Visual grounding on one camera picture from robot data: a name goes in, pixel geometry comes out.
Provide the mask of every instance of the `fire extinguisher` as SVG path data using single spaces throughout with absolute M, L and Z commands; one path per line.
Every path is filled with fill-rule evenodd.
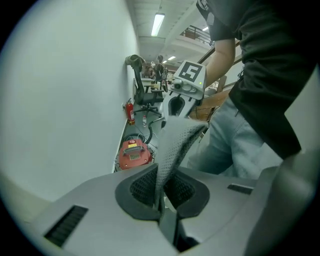
M 131 98 L 125 104 L 126 117 L 128 118 L 129 125 L 135 124 L 134 105 L 131 103 Z

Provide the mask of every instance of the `plastic bottle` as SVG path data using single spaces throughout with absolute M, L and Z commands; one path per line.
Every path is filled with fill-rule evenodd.
M 143 125 L 143 127 L 147 126 L 147 117 L 145 115 L 142 118 L 142 125 Z

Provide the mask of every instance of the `light blue jeans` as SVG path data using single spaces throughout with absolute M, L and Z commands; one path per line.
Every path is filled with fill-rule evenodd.
M 211 174 L 258 179 L 263 169 L 281 162 L 228 97 L 212 116 L 187 166 Z

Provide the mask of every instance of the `office chair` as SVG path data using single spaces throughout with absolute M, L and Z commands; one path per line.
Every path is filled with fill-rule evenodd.
M 134 70 L 134 76 L 135 76 L 136 85 L 137 85 L 136 92 L 134 95 L 134 102 L 136 102 L 138 105 L 141 106 L 141 109 L 134 111 L 134 114 L 136 114 L 137 112 L 146 111 L 145 115 L 147 115 L 148 112 L 152 112 L 159 115 L 159 117 L 161 117 L 161 113 L 158 112 L 158 108 L 153 105 L 155 103 L 164 101 L 164 98 L 162 96 L 162 92 L 164 92 L 164 90 L 151 89 L 151 92 L 149 93 L 148 87 L 147 87 L 145 91 L 145 88 L 141 81 L 139 68 L 134 68 L 133 70 Z

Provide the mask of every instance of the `ceiling light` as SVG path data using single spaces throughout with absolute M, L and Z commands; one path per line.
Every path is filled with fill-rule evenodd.
M 151 36 L 156 37 L 158 35 L 161 24 L 164 21 L 164 18 L 165 18 L 165 15 L 163 13 L 155 14 Z

